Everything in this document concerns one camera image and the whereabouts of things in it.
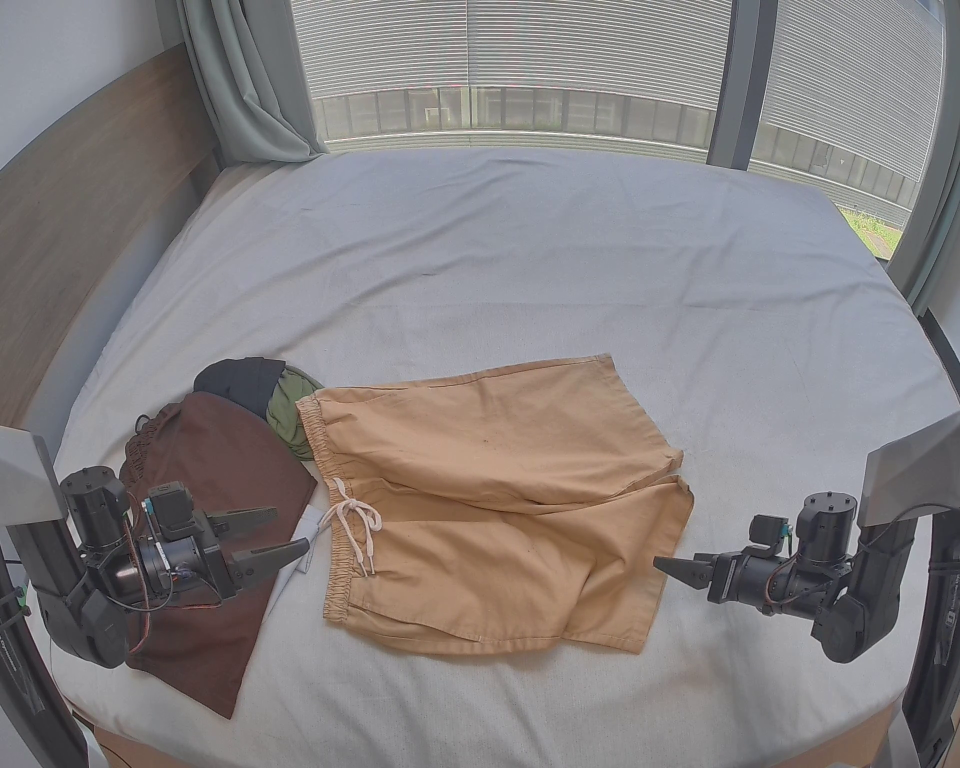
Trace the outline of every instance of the green garment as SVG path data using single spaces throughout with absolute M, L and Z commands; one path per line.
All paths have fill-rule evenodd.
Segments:
M 302 462 L 313 461 L 313 451 L 300 423 L 296 402 L 323 388 L 316 379 L 288 365 L 280 374 L 267 405 L 267 423 Z

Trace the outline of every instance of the bed sheet wrinkle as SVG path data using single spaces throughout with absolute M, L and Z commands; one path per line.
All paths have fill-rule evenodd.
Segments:
M 957 409 L 909 308 L 811 188 L 604 153 L 397 151 L 230 171 L 204 206 L 84 386 L 60 476 L 119 468 L 136 417 L 223 357 L 363 386 L 609 351 L 685 451 L 689 557 L 741 547 L 753 514 L 793 517 L 811 489 L 858 492 L 867 451 Z M 132 670 L 54 662 L 98 722 L 198 765 L 760 766 L 897 694 L 928 543 L 922 524 L 894 632 L 843 666 L 799 619 L 675 584 L 629 662 L 574 643 L 407 657 L 320 619 L 328 535 L 264 624 L 233 721 Z

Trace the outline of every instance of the curtain fold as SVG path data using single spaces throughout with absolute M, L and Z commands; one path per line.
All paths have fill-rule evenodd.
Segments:
M 926 171 L 887 275 L 906 297 L 915 315 L 930 302 L 937 278 L 955 255 L 960 239 L 960 0 L 946 0 L 944 70 L 940 114 Z
M 197 85 L 227 163 L 303 162 L 317 136 L 287 0 L 177 0 Z

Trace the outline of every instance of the brown garment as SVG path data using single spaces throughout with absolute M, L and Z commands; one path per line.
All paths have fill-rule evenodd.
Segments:
M 144 424 L 128 443 L 127 459 L 120 477 L 137 501 L 153 486 L 180 480 L 205 512 L 276 507 L 276 520 L 224 540 L 225 553 L 289 541 L 317 485 L 266 421 L 207 393 L 187 395 Z M 128 666 L 230 718 L 273 583 L 241 590 L 217 609 L 153 613 L 150 636 Z M 192 603 L 214 600 L 204 588 L 186 596 Z M 140 625 L 132 626 L 133 645 Z
M 639 653 L 693 505 L 609 355 L 297 403 L 340 500 L 372 505 L 375 574 L 333 519 L 324 616 L 406 651 L 491 654 L 560 638 Z M 347 513 L 369 569 L 360 515 Z

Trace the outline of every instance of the mattress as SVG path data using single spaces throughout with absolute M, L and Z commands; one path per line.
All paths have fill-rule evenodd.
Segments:
M 104 349 L 57 471 L 119 468 L 137 416 L 224 357 L 349 386 L 598 352 L 685 451 L 684 557 L 740 549 L 753 515 L 793 518 L 808 493 L 859 494 L 868 451 L 958 407 L 909 308 L 814 188 L 600 152 L 342 154 L 218 179 Z M 801 619 L 679 583 L 639 656 L 563 643 L 452 659 L 324 624 L 327 531 L 229 721 L 31 626 L 97 724 L 196 765 L 760 766 L 897 697 L 928 546 L 923 521 L 896 628 L 846 665 Z

